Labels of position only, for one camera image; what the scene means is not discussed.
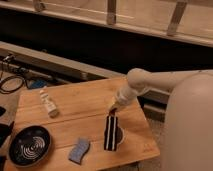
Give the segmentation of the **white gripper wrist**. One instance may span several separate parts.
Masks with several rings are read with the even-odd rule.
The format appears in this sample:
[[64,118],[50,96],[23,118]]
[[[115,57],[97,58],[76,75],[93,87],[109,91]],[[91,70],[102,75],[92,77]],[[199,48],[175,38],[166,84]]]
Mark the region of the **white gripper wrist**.
[[116,111],[122,110],[131,104],[139,94],[139,88],[132,87],[129,84],[123,85],[113,97],[111,109]]

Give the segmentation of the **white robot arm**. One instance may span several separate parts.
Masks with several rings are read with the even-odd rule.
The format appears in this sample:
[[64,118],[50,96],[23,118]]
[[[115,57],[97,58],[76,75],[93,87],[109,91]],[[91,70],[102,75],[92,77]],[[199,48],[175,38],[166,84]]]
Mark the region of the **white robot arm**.
[[213,69],[149,72],[134,68],[110,108],[119,111],[151,89],[169,94],[162,171],[213,171]]

